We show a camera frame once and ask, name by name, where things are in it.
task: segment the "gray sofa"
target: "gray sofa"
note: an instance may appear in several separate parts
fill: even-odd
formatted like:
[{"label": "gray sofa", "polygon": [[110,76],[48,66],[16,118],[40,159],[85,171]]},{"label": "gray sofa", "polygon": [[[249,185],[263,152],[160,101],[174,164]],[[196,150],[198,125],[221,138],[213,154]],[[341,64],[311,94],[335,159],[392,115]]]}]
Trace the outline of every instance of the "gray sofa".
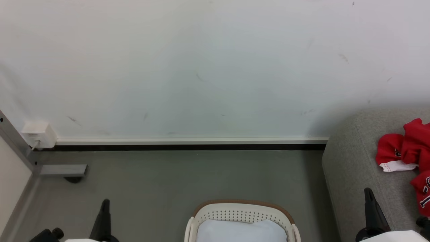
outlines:
[{"label": "gray sofa", "polygon": [[383,172],[375,161],[379,138],[404,134],[403,125],[415,118],[430,122],[430,108],[365,110],[345,120],[330,136],[322,167],[343,242],[355,241],[366,225],[366,187],[373,190],[392,230],[418,231],[419,212],[409,184],[418,171]]}]

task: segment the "electrical outlet box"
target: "electrical outlet box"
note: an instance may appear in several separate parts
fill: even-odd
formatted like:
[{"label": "electrical outlet box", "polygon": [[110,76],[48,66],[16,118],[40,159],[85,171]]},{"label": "electrical outlet box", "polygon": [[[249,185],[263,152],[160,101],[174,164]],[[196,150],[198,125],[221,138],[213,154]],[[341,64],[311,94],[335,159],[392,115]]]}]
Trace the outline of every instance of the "electrical outlet box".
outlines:
[{"label": "electrical outlet box", "polygon": [[21,133],[31,147],[37,144],[37,148],[52,148],[57,142],[57,134],[47,122],[28,122]]}]

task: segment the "white plastic basket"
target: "white plastic basket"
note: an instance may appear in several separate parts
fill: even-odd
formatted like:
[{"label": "white plastic basket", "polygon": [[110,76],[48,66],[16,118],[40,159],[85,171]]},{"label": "white plastic basket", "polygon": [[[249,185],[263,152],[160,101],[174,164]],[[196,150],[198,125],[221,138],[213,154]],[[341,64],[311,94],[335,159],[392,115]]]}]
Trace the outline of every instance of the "white plastic basket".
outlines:
[{"label": "white plastic basket", "polygon": [[288,242],[301,242],[294,220],[284,208],[271,203],[239,199],[211,200],[201,204],[188,221],[184,242],[196,242],[199,226],[208,219],[241,223],[271,220],[285,230]]}]

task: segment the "black baseboard strip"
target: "black baseboard strip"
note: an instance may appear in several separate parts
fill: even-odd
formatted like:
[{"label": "black baseboard strip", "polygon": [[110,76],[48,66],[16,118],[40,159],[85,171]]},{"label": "black baseboard strip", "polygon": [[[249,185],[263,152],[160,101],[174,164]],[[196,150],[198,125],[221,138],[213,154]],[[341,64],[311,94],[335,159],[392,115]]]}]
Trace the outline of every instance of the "black baseboard strip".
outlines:
[{"label": "black baseboard strip", "polygon": [[324,150],[325,144],[248,144],[248,145],[101,145],[54,146],[38,151],[133,151],[133,150]]}]

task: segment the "white wall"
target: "white wall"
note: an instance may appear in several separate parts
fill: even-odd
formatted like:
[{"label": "white wall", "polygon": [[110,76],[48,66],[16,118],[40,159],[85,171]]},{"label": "white wall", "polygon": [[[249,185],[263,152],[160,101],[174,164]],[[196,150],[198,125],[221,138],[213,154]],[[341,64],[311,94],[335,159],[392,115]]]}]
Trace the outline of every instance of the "white wall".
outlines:
[{"label": "white wall", "polygon": [[30,169],[0,137],[0,235],[30,176]]},{"label": "white wall", "polygon": [[0,0],[0,109],[60,138],[325,137],[359,108],[430,102],[428,9]]}]

